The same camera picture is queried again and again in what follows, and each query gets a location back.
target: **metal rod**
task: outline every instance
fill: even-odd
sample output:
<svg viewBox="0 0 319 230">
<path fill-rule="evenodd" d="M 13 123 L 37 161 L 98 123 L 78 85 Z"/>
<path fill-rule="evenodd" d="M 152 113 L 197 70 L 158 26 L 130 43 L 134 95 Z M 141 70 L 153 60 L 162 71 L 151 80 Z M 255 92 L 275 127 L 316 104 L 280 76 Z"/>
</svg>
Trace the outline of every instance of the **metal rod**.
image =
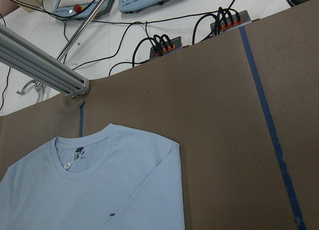
<svg viewBox="0 0 319 230">
<path fill-rule="evenodd" d="M 80 35 L 82 34 L 82 32 L 86 29 L 86 27 L 88 26 L 88 24 L 94 19 L 94 17 L 96 16 L 96 14 L 98 13 L 98 10 L 100 9 L 100 7 L 102 7 L 103 3 L 106 0 L 100 0 L 96 6 L 93 8 L 93 10 L 91 11 L 91 13 L 88 15 L 88 17 L 85 19 L 85 21 L 83 21 L 83 23 L 80 25 L 80 27 L 76 30 L 76 32 L 73 34 L 73 36 L 70 38 L 69 42 L 67 42 L 67 44 L 64 46 L 64 48 L 62 49 L 62 51 L 59 53 L 59 55 L 57 56 L 57 60 L 61 61 L 61 59 L 68 53 L 68 51 L 70 50 L 70 48 L 73 46 L 73 44 L 76 42 L 76 40 L 80 37 Z"/>
</svg>

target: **blue tape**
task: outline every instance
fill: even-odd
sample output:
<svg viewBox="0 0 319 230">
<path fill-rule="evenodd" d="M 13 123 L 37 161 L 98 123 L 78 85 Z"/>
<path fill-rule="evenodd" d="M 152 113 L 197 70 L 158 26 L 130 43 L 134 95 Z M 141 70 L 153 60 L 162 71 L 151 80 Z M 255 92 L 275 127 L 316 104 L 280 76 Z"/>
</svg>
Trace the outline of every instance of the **blue tape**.
<svg viewBox="0 0 319 230">
<path fill-rule="evenodd" d="M 245 27 L 243 27 L 243 26 L 239 27 L 239 31 L 240 31 L 240 35 L 241 35 L 241 38 L 242 38 L 242 41 L 244 44 L 244 48 L 246 51 L 247 59 L 248 59 L 249 66 L 251 69 L 251 73 L 252 73 L 253 78 L 254 78 L 254 82 L 255 82 L 255 86 L 257 89 L 258 96 L 259 96 L 259 100 L 260 100 L 260 103 L 261 103 L 261 106 L 262 106 L 262 109 L 263 109 L 263 112 L 265 115 L 266 123 L 268 126 L 268 131 L 269 131 L 271 140 L 273 142 L 273 146 L 274 146 L 277 161 L 278 161 L 278 164 L 280 167 L 280 171 L 281 171 L 281 174 L 282 174 L 283 179 L 284 179 L 284 183 L 285 183 L 285 187 L 286 187 L 287 194 L 289 197 L 289 201 L 290 201 L 290 204 L 291 204 L 294 216 L 295 216 L 295 221 L 298 225 L 299 230 L 306 230 L 306 225 L 303 221 L 303 215 L 301 213 L 301 209 L 300 209 L 300 206 L 299 206 L 299 203 L 297 200 L 294 185 L 293 185 L 291 177 L 288 173 L 287 165 L 284 161 L 283 150 L 280 146 L 279 139 L 277 137 L 277 132 L 276 132 L 274 120 L 273 120 L 273 117 L 271 116 L 271 112 L 270 112 L 269 105 L 268 105 L 268 102 L 266 99 L 266 95 L 265 95 L 265 92 L 263 89 L 263 85 L 261 83 L 261 80 L 260 80 L 260 77 L 259 77 L 259 74 L 257 71 L 255 59 L 254 59 L 253 53 L 252 53 L 250 45 L 249 45 L 249 40 L 247 37 Z"/>
<path fill-rule="evenodd" d="M 80 129 L 79 129 L 79 137 L 83 137 L 83 118 L 84 118 L 84 101 L 80 105 Z"/>
</svg>

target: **white surface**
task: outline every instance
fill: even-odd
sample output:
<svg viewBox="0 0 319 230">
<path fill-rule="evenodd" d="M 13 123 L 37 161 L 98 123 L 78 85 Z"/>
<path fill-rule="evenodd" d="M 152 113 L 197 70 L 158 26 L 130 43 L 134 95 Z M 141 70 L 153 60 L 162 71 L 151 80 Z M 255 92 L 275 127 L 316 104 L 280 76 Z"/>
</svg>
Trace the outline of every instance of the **white surface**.
<svg viewBox="0 0 319 230">
<path fill-rule="evenodd" d="M 44 0 L 44 6 L 52 11 L 57 0 Z M 102 21 L 134 22 L 153 21 L 187 14 L 201 13 L 217 10 L 219 6 L 227 8 L 232 0 L 170 0 L 164 5 L 151 6 L 135 14 L 122 14 L 118 11 L 118 2 L 115 0 L 109 14 L 98 18 Z M 237 11 L 247 10 L 251 19 L 264 18 L 287 8 L 286 0 L 236 0 L 233 7 Z M 178 19 L 174 21 L 148 24 L 150 36 L 166 33 L 170 38 L 181 36 L 183 45 L 191 44 L 193 28 L 199 16 Z M 22 8 L 15 10 L 5 17 L 7 27 L 32 42 L 50 55 L 56 57 L 66 44 L 63 36 L 63 23 L 47 14 L 34 11 L 27 13 Z M 204 19 L 198 26 L 195 42 L 204 38 L 210 32 L 211 20 Z M 66 34 L 71 37 L 81 24 L 77 20 L 69 20 Z M 127 24 L 91 23 L 83 32 L 77 43 L 69 51 L 66 65 L 73 68 L 83 62 L 113 55 L 120 43 Z M 98 79 L 108 76 L 110 68 L 122 61 L 132 61 L 132 55 L 137 44 L 146 37 L 144 25 L 133 25 L 124 37 L 121 49 L 112 59 L 102 60 L 94 64 L 87 64 L 77 69 L 77 72 L 88 79 Z M 145 42 L 141 45 L 136 62 L 149 58 L 151 44 Z M 131 68 L 129 64 L 116 66 L 112 74 Z M 5 76 L 8 67 L 0 63 L 0 93 L 5 87 Z M 9 114 L 34 104 L 37 93 L 28 88 L 25 95 L 17 95 L 30 77 L 12 70 L 9 85 L 6 91 L 4 106 L 1 115 Z M 57 91 L 47 87 L 45 99 L 57 94 Z"/>
</svg>

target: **blue tape strip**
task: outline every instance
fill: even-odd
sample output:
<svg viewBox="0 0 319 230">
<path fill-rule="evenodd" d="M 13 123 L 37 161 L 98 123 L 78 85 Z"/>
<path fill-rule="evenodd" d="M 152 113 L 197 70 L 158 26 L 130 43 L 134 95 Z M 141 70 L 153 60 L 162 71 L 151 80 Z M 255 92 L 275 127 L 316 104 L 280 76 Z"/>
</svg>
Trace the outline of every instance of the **blue tape strip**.
<svg viewBox="0 0 319 230">
<path fill-rule="evenodd" d="M 80 105 L 80 129 L 79 129 L 79 137 L 83 137 L 83 115 L 84 115 L 84 101 Z"/>
<path fill-rule="evenodd" d="M 303 221 L 303 215 L 301 213 L 301 209 L 300 209 L 300 206 L 299 206 L 299 203 L 297 200 L 297 196 L 296 196 L 296 192 L 295 192 L 295 189 L 293 186 L 293 182 L 290 178 L 290 175 L 289 175 L 288 169 L 287 169 L 287 165 L 284 161 L 283 150 L 280 146 L 279 139 L 277 137 L 277 132 L 276 132 L 275 124 L 273 121 L 273 117 L 271 116 L 271 112 L 270 112 L 269 105 L 268 105 L 268 102 L 266 99 L 266 95 L 265 95 L 265 92 L 264 92 L 264 89 L 263 89 L 263 86 L 262 86 L 262 83 L 261 83 L 261 80 L 260 80 L 260 77 L 259 77 L 259 74 L 257 71 L 255 59 L 254 59 L 253 53 L 252 53 L 250 45 L 249 45 L 249 41 L 248 41 L 245 27 L 243 27 L 243 26 L 239 27 L 239 31 L 240 31 L 241 38 L 242 38 L 242 41 L 244 44 L 244 48 L 246 51 L 249 66 L 250 66 L 250 69 L 251 69 L 251 72 L 252 72 L 252 75 L 254 78 L 254 82 L 255 82 L 255 86 L 257 89 L 258 96 L 259 96 L 259 100 L 260 100 L 261 106 L 263 108 L 263 112 L 264 112 L 265 119 L 266 119 L 267 126 L 268 126 L 268 131 L 269 131 L 271 140 L 273 142 L 273 146 L 274 146 L 274 150 L 275 150 L 275 153 L 277 156 L 277 161 L 278 161 L 278 164 L 280 167 L 280 171 L 281 171 L 281 174 L 282 174 L 283 179 L 284 179 L 284 183 L 285 183 L 285 187 L 286 187 L 286 190 L 288 193 L 290 204 L 291 204 L 291 207 L 292 207 L 293 212 L 294 212 L 295 221 L 298 225 L 299 230 L 306 230 L 306 225 Z"/>
</svg>

